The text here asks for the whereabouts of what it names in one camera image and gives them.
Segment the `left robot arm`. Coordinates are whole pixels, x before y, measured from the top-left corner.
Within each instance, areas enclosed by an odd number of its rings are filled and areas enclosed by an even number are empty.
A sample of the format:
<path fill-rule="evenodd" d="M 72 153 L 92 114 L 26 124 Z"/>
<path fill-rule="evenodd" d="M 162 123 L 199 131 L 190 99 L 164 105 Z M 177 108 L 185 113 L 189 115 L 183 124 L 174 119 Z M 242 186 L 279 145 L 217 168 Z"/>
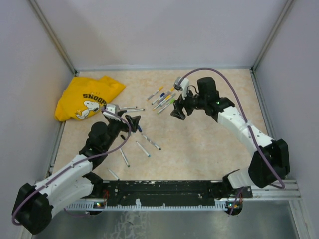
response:
<path fill-rule="evenodd" d="M 104 191 L 103 180 L 93 173 L 106 157 L 119 150 L 111 149 L 121 132 L 131 134 L 139 127 L 141 116 L 113 116 L 108 122 L 92 125 L 85 146 L 63 168 L 48 178 L 30 185 L 24 184 L 12 210 L 11 221 L 24 226 L 36 235 L 42 232 L 51 220 L 71 203 L 92 196 L 97 198 Z"/>

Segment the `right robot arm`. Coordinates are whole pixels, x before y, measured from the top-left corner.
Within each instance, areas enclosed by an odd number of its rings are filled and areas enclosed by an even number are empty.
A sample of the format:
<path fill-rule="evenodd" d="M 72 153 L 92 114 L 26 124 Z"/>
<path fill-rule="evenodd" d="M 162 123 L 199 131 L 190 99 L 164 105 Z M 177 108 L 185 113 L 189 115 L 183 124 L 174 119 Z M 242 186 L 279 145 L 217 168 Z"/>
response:
<path fill-rule="evenodd" d="M 213 78 L 197 80 L 196 94 L 192 93 L 187 78 L 177 78 L 174 88 L 181 94 L 173 103 L 171 116 L 185 120 L 194 110 L 204 110 L 208 116 L 231 131 L 252 156 L 247 168 L 224 176 L 222 189 L 226 196 L 236 196 L 241 187 L 255 185 L 264 188 L 277 179 L 285 179 L 289 174 L 287 143 L 282 139 L 272 139 L 246 121 L 230 99 L 220 97 Z"/>

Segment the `black capped pen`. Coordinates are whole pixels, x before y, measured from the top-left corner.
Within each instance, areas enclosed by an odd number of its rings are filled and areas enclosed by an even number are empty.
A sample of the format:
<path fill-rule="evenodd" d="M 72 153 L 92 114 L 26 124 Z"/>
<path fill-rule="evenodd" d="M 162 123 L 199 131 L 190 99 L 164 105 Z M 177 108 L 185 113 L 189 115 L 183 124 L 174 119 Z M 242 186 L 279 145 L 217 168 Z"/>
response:
<path fill-rule="evenodd" d="M 119 177 L 115 174 L 115 172 L 113 172 L 110 168 L 107 168 L 107 170 L 117 181 L 119 181 Z"/>

